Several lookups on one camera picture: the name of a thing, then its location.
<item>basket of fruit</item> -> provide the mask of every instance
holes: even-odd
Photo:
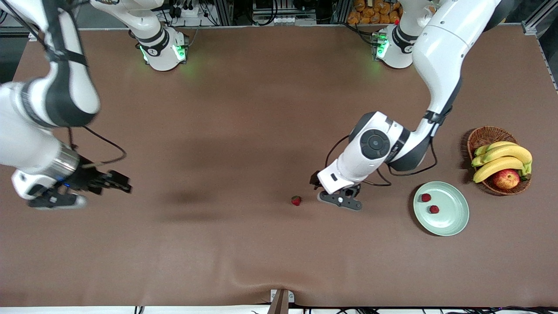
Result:
[[[531,184],[532,156],[509,132],[495,126],[475,129],[467,140],[475,183],[500,195],[515,195]]]

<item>bunch of bananas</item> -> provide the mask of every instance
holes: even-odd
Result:
[[[473,181],[482,182],[504,169],[518,170],[521,179],[528,180],[532,163],[531,153],[515,143],[502,141],[484,145],[475,151],[475,158],[471,162],[471,166],[480,167]]]

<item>fruit basket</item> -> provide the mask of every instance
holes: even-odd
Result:
[[[499,141],[508,141],[515,144],[519,144],[513,135],[508,131],[495,126],[483,126],[475,129],[469,135],[467,139],[467,151],[469,152],[469,157],[471,160],[475,158],[475,150],[481,146],[489,145]],[[531,184],[531,180],[519,182],[519,184],[509,190],[500,189],[497,187],[492,180],[482,181],[484,186],[486,186],[490,191],[498,195],[516,195],[525,191]]]

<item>strawberry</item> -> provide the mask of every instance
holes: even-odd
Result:
[[[432,199],[432,197],[430,196],[430,194],[424,193],[423,195],[420,196],[420,199],[421,199],[423,202],[426,203],[426,202],[430,202],[430,200]]]
[[[300,196],[296,196],[296,195],[295,195],[295,196],[291,197],[291,203],[292,203],[294,206],[300,206],[300,203],[301,203],[301,202],[302,202],[302,198],[300,198]]]
[[[436,205],[430,206],[430,213],[439,213],[440,209]]]

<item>light green plate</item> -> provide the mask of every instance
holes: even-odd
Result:
[[[430,194],[430,202],[423,202],[421,195]],[[439,213],[430,213],[430,206],[440,208]],[[469,205],[461,192],[453,185],[433,181],[425,183],[415,194],[413,207],[418,221],[436,235],[451,236],[460,233],[469,221]]]

